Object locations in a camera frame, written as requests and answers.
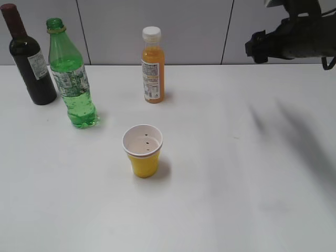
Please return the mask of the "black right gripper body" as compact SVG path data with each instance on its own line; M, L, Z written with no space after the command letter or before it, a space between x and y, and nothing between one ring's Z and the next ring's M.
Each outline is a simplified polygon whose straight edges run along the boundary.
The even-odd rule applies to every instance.
M335 56L335 15L321 18L299 17L294 23L283 19L265 38L267 55L272 58Z

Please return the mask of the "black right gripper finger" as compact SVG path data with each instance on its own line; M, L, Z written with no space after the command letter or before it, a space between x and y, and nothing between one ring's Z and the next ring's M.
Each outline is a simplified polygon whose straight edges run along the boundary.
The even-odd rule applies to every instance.
M245 52L248 57L251 57L256 64L268 62L268 49L264 43L266 31L258 31L252 34L251 39L245 43Z

